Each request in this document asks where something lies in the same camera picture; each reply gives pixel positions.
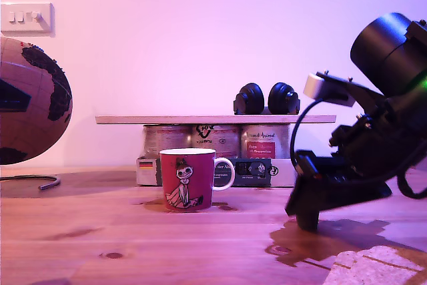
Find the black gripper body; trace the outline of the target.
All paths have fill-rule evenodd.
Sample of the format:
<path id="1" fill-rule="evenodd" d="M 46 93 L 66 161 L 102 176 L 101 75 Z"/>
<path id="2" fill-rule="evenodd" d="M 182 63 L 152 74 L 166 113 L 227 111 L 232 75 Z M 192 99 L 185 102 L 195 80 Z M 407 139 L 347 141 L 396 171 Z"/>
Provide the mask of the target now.
<path id="1" fill-rule="evenodd" d="M 310 150 L 296 151 L 297 172 L 314 176 L 337 169 L 363 180 L 387 180 L 418 163 L 418 116 L 363 115 L 354 125 L 338 126 L 329 143 L 337 151 L 326 158 Z"/>

